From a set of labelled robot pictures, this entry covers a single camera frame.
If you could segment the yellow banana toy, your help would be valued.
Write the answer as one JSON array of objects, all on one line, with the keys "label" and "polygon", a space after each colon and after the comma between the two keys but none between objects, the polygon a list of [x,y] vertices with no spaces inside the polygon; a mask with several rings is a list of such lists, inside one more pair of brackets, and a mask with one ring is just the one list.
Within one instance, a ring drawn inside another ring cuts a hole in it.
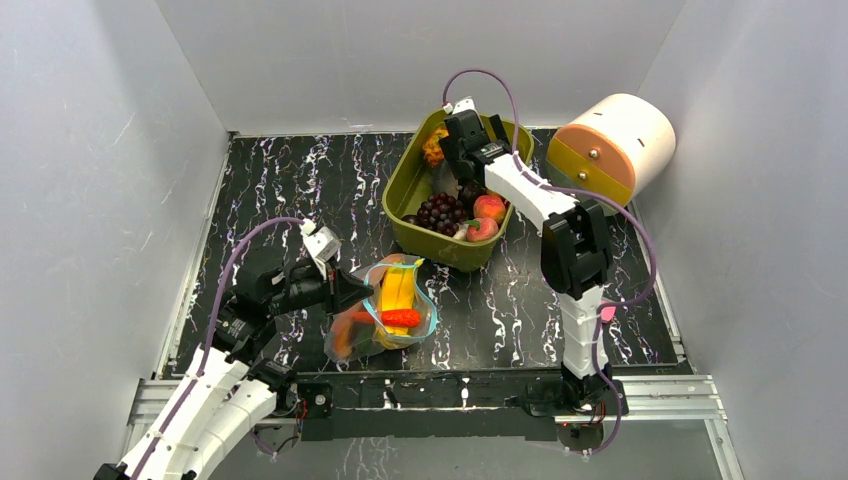
[{"label": "yellow banana toy", "polygon": [[[416,282],[413,269],[390,267],[386,270],[378,299],[378,311],[415,308]],[[414,328],[391,328],[384,326],[387,333],[397,336],[409,336]]]}]

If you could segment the red chili toy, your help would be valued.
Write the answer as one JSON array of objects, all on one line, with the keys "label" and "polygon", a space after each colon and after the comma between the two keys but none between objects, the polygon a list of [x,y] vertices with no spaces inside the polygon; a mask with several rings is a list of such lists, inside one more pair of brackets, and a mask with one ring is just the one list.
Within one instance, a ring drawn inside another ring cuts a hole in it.
[{"label": "red chili toy", "polygon": [[380,316],[381,322],[391,328],[416,328],[421,322],[420,313],[414,308],[384,310]]}]

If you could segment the clear zip top bag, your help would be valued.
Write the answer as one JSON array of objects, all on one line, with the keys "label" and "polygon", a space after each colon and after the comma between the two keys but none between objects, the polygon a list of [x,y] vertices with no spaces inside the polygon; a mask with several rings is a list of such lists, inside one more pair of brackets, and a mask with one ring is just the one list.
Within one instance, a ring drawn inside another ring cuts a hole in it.
[{"label": "clear zip top bag", "polygon": [[373,292],[334,316],[324,343],[331,361],[347,364],[405,349],[434,333],[438,309],[418,285],[424,262],[419,256],[396,253],[354,273]]}]

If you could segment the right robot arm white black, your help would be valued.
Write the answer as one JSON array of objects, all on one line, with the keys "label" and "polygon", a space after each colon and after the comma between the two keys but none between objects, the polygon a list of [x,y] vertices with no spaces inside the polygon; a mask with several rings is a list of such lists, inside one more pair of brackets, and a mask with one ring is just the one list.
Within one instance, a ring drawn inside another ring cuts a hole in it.
[{"label": "right robot arm white black", "polygon": [[590,413],[603,399],[607,356],[599,306],[612,262],[601,206],[553,190],[506,139],[503,124],[485,124],[473,107],[446,110],[440,146],[452,173],[504,197],[541,236],[540,268],[561,308],[563,358],[558,380],[530,382],[524,408],[534,416]]}]

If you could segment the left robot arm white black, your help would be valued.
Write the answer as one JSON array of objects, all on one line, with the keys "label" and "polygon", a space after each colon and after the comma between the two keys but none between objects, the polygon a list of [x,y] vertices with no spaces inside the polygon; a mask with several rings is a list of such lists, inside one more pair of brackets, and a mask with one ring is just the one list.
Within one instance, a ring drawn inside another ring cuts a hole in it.
[{"label": "left robot arm white black", "polygon": [[303,257],[290,268],[242,269],[222,295],[214,330],[146,433],[98,479],[207,479],[256,424],[294,411],[295,375],[261,351],[276,317],[319,306],[341,313],[371,296],[372,286],[339,268]]}]

